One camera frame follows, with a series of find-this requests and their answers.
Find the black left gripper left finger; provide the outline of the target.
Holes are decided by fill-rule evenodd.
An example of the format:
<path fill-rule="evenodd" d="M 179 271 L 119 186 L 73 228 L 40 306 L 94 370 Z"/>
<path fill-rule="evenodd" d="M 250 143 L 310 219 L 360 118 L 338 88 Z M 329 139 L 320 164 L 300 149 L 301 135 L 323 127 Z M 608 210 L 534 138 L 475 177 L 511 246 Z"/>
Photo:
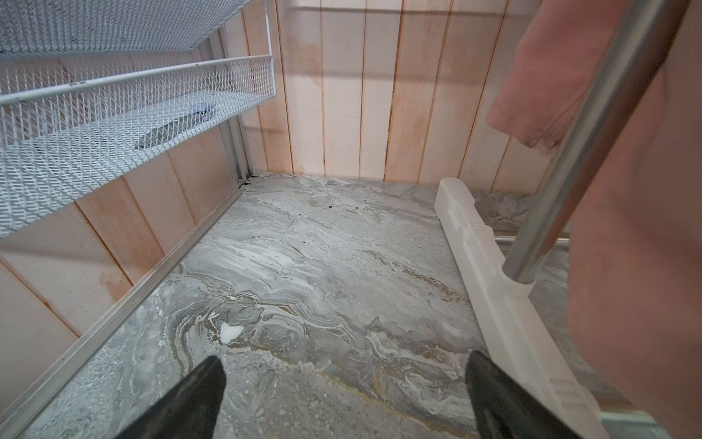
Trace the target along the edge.
<path fill-rule="evenodd" d="M 226 384 L 220 359 L 210 356 L 117 436 L 211 438 Z"/>

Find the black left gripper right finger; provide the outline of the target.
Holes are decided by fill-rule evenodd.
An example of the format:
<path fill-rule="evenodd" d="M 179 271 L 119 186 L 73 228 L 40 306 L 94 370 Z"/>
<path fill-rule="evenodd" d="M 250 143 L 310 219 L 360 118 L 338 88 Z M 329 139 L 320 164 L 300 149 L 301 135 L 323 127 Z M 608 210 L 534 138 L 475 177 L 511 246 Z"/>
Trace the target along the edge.
<path fill-rule="evenodd" d="M 469 356 L 465 382 L 482 438 L 579 436 L 480 351 Z"/>

